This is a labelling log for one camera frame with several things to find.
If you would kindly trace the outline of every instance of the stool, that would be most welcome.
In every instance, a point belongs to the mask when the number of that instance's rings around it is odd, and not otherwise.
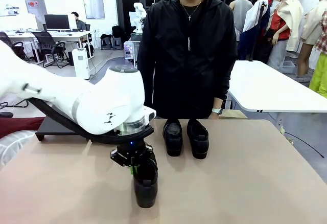
[[[123,50],[122,39],[120,37],[113,37],[113,50]]]
[[[112,48],[111,38],[106,37],[101,39],[101,50],[111,50]]]

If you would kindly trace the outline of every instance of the black office chair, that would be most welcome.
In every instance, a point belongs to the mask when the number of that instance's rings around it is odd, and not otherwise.
[[[27,61],[27,56],[24,52],[24,44],[22,41],[12,43],[9,36],[5,32],[0,32],[0,40],[11,47],[11,49],[20,59]]]
[[[51,54],[53,57],[53,61],[54,61],[54,63],[56,63],[58,68],[63,68],[65,66],[69,65],[69,63],[67,62],[65,65],[59,66],[58,61],[55,58],[55,54],[57,54],[57,56],[61,56],[62,58],[65,55],[66,58],[68,58],[65,53],[66,44],[64,42],[56,43],[54,41],[53,37],[47,31],[32,32],[32,33],[34,34],[34,36],[36,37],[36,39],[38,41],[40,52],[42,55]]]
[[[85,24],[85,27],[86,27],[86,30],[89,31],[90,28],[91,28],[91,25]],[[89,33],[87,36],[88,36],[88,41],[91,42],[92,41],[92,34]]]

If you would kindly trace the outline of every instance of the hand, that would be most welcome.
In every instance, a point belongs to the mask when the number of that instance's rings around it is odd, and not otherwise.
[[[211,113],[210,116],[209,116],[209,119],[218,120],[219,115],[217,113]]]
[[[271,44],[275,45],[278,42],[278,38],[279,38],[279,33],[275,33],[274,36],[272,37],[272,42]]]

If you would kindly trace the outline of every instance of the beige coat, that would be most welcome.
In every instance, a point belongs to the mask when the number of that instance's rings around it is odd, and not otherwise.
[[[322,34],[320,22],[325,10],[327,10],[327,0],[321,0],[316,7],[307,13],[306,24],[301,35],[304,43],[314,45]]]
[[[299,0],[286,0],[280,3],[277,14],[291,29],[291,35],[287,42],[286,50],[294,51],[298,42],[298,30],[303,16],[303,7]]]

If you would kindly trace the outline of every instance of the black shirt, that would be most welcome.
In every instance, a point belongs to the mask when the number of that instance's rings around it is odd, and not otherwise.
[[[186,11],[191,15],[194,10]],[[145,105],[167,119],[208,117],[214,97],[226,98],[237,57],[228,5],[204,0],[191,21],[186,11],[179,0],[152,5],[138,53]]]

